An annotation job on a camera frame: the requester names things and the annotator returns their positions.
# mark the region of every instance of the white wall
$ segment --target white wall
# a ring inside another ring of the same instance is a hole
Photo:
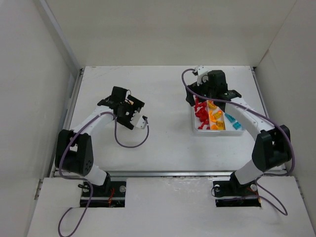
[[[70,71],[32,0],[0,0],[0,230],[24,236]]]
[[[257,66],[296,0],[48,0],[82,66]]]
[[[269,112],[291,130],[294,174],[316,229],[316,0],[298,0],[256,75]]]

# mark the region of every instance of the screw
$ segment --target screw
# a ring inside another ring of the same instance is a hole
[[[220,190],[220,186],[219,186],[218,184],[216,184],[216,185],[214,186],[214,191],[216,191],[216,192],[221,191],[221,190]]]
[[[84,187],[85,187],[85,189],[82,189],[82,191],[83,191],[84,193],[89,192],[88,185],[85,185]]]
[[[255,185],[255,184],[250,185],[250,188],[251,188],[252,191],[257,191],[258,190],[257,185]]]
[[[120,186],[119,191],[121,193],[125,193],[126,192],[126,187],[124,185]]]

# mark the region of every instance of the clear plastic tray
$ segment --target clear plastic tray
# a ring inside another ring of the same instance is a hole
[[[208,106],[206,106],[205,110],[209,114],[209,111],[212,111],[212,115],[215,114],[218,111],[221,111],[219,107],[216,109],[210,109]],[[205,125],[203,129],[199,129],[202,125],[202,122],[200,122],[199,118],[196,116],[195,112],[195,106],[192,107],[192,122],[193,122],[193,132],[194,134],[202,135],[202,136],[241,136],[244,132],[244,128],[241,126],[239,129],[235,129],[233,127],[233,124],[235,124],[237,121],[230,122],[228,118],[225,116],[225,113],[222,111],[221,117],[217,120],[223,121],[225,124],[224,130],[212,130],[207,129],[207,127],[211,128],[212,125],[217,125],[216,122],[212,122],[210,117],[208,118],[209,125]]]

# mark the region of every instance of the white panel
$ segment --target white panel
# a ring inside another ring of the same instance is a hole
[[[294,2],[48,0],[82,66],[256,66]]]
[[[114,139],[114,123],[108,124],[93,140],[97,165],[105,170],[236,170],[251,160],[254,140],[248,132],[237,137],[199,137],[192,131],[192,108],[186,102],[181,73],[190,66],[173,67],[86,67],[71,123],[80,124],[96,103],[112,92],[113,86],[130,89],[145,103],[141,114],[148,116],[150,135],[137,149],[120,147]],[[247,66],[207,66],[223,70],[230,89],[241,93],[259,113],[261,100]],[[187,73],[186,82],[197,78]],[[146,129],[118,126],[118,139],[126,145],[140,143]]]
[[[25,236],[70,71],[33,0],[0,0],[0,230]]]
[[[298,0],[256,74],[269,115],[291,130],[298,177],[316,227],[316,1]]]
[[[67,207],[79,205],[78,183],[60,178],[44,180],[44,196],[39,197],[28,237],[57,236],[58,222]],[[265,177],[259,183],[283,202],[288,216],[264,200],[262,208],[218,208],[210,193],[212,180],[206,177],[134,178],[127,180],[125,208],[88,209],[74,236],[315,236],[293,177]],[[259,193],[278,205],[260,188]],[[64,235],[74,229],[82,211],[75,208],[66,215],[61,225]]]

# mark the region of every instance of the cable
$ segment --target cable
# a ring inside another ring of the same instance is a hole
[[[286,176],[286,175],[289,175],[292,173],[292,171],[294,170],[294,167],[295,167],[295,154],[294,154],[294,150],[293,150],[293,147],[292,147],[292,144],[291,144],[291,141],[290,139],[288,138],[288,136],[286,135],[286,133],[282,130],[282,128],[276,123],[274,122],[273,120],[271,120],[270,118],[254,111],[254,110],[251,110],[243,105],[240,105],[240,104],[237,104],[237,103],[234,103],[232,101],[226,101],[226,100],[220,100],[220,99],[213,99],[213,98],[207,98],[207,97],[204,97],[204,96],[200,96],[198,94],[196,94],[194,91],[192,91],[188,85],[185,83],[184,81],[184,74],[186,72],[189,72],[189,71],[195,71],[195,69],[186,69],[184,70],[184,72],[182,73],[181,75],[181,78],[182,78],[182,83],[184,85],[184,87],[192,94],[192,95],[195,95],[196,97],[200,98],[200,99],[203,99],[203,100],[210,100],[210,101],[214,101],[214,102],[220,102],[220,103],[228,103],[228,104],[232,104],[232,105],[235,105],[235,106],[238,106],[244,110],[248,110],[250,113],[254,114],[255,116],[258,116],[262,119],[265,119],[266,121],[272,123],[281,133],[282,135],[284,136],[288,146],[289,146],[289,149],[290,149],[290,152],[291,152],[291,156],[292,156],[292,166],[290,168],[290,170],[288,172],[286,172],[285,174],[272,174],[272,173],[266,173],[265,175],[269,175],[269,176]]]
[[[91,199],[92,199],[92,195],[93,195],[93,185],[90,183],[90,181],[88,181],[88,180],[85,179],[85,178],[75,178],[75,177],[71,177],[71,176],[66,176],[66,175],[64,175],[64,174],[62,173],[62,167],[63,167],[63,163],[64,163],[64,160],[65,160],[66,154],[67,154],[67,152],[69,151],[71,145],[75,142],[76,138],[77,138],[90,124],[92,124],[95,120],[97,120],[97,119],[98,119],[100,116],[102,116],[102,115],[112,115],[112,116],[113,116],[114,122],[115,122],[114,137],[115,137],[116,142],[117,142],[120,146],[122,146],[122,147],[125,147],[125,148],[136,148],[136,147],[139,147],[139,146],[143,145],[144,142],[146,142],[146,140],[147,140],[147,138],[148,138],[148,136],[149,136],[149,125],[148,125],[147,119],[145,119],[146,125],[147,125],[147,135],[146,135],[145,139],[144,139],[140,144],[138,144],[138,145],[136,145],[136,146],[126,146],[126,145],[123,145],[122,143],[119,142],[118,137],[117,137],[117,127],[118,127],[117,118],[116,118],[116,116],[115,116],[113,113],[111,113],[111,112],[102,112],[101,114],[97,115],[96,117],[94,117],[93,119],[91,119],[85,126],[83,126],[83,127],[74,135],[74,137],[71,139],[71,141],[69,142],[69,144],[68,144],[67,147],[65,148],[65,151],[64,151],[63,155],[61,156],[60,163],[59,163],[59,167],[58,167],[58,172],[59,172],[59,175],[60,175],[61,177],[63,177],[64,179],[83,180],[83,181],[86,181],[86,182],[88,183],[89,187],[90,187],[90,196],[89,196],[87,205],[85,206],[84,211],[83,211],[83,213],[82,213],[82,215],[81,215],[81,217],[80,217],[80,219],[79,219],[79,221],[78,221],[78,223],[77,223],[75,229],[70,233],[70,235],[68,235],[68,236],[63,236],[63,235],[61,234],[61,231],[60,231],[60,226],[61,226],[61,223],[62,223],[62,221],[63,221],[65,215],[72,209],[72,207],[70,207],[70,208],[63,214],[63,216],[60,218],[60,221],[59,221],[59,223],[58,223],[58,234],[59,234],[60,237],[70,237],[70,236],[72,236],[72,235],[76,232],[76,230],[78,229],[78,227],[79,227],[79,225],[80,225],[80,223],[81,223],[81,221],[82,221],[82,219],[83,219],[83,217],[84,217],[86,211],[88,210],[88,207],[89,207],[89,205],[90,205],[90,203],[91,203]]]

